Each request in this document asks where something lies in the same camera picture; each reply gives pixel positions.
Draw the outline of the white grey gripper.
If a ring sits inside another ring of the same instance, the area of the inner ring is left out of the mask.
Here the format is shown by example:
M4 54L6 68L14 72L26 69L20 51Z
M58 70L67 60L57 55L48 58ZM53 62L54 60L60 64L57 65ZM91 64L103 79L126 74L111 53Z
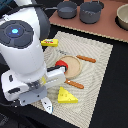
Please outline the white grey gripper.
M1 83L4 96L11 101L11 106L25 106L47 96L47 89L65 82L65 66L55 66L47 69L46 80L31 83L19 81L14 72L9 70L2 74Z

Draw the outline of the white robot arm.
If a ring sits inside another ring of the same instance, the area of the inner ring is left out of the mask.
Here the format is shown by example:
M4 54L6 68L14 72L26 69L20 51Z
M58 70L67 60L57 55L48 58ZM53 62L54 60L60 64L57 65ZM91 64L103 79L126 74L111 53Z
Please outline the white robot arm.
M5 98L12 106L25 106L47 96L49 87L65 82L66 67L47 71L41 39L50 22L35 0L14 0L18 5L0 19L0 55L9 66L1 75Z

